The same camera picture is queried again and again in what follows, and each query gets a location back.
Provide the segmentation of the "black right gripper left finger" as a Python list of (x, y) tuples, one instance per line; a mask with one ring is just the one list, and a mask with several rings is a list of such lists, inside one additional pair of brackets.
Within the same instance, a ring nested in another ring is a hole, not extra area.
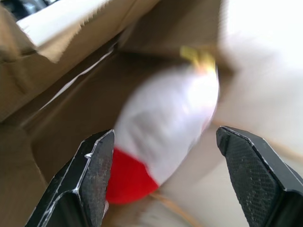
[(113, 130), (91, 135), (52, 178), (27, 227), (99, 227), (113, 159)]

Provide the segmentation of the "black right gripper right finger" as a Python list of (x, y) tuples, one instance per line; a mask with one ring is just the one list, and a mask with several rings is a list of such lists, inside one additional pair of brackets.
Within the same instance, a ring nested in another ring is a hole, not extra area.
[(221, 126), (216, 142), (249, 226), (303, 225), (303, 179), (266, 140)]

